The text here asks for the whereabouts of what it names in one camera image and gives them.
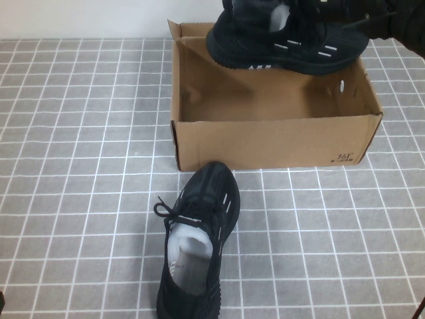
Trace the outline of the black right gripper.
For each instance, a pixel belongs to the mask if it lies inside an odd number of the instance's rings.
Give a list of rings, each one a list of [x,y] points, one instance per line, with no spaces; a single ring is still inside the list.
[[[369,1],[368,13],[347,15],[342,29],[369,29],[371,39],[396,39],[408,50],[424,57],[424,1]]]

